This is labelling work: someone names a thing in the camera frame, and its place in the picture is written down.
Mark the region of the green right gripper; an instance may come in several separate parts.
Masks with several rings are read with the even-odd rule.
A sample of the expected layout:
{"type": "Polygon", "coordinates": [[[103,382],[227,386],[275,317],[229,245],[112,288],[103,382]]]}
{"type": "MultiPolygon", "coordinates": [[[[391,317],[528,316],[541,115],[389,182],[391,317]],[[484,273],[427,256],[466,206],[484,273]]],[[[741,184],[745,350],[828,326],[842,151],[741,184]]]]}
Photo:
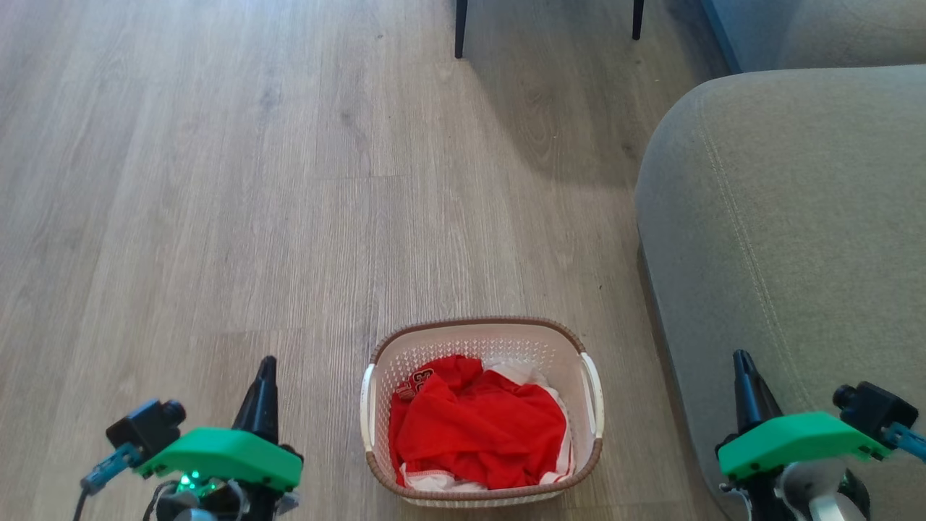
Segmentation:
{"type": "Polygon", "coordinates": [[[785,415],[746,350],[732,354],[737,434],[718,445],[725,494],[741,498],[748,520],[867,520],[867,489],[846,458],[889,451],[826,412],[785,415]]]}

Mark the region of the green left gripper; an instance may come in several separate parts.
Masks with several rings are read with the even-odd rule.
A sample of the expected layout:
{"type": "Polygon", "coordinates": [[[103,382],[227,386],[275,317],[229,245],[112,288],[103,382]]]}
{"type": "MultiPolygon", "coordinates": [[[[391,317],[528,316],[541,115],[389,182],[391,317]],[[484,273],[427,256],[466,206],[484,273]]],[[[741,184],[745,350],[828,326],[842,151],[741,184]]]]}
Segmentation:
{"type": "Polygon", "coordinates": [[[278,520],[298,507],[303,458],[278,445],[277,360],[261,360],[233,429],[196,428],[135,469],[164,478],[145,520],[278,520]]]}

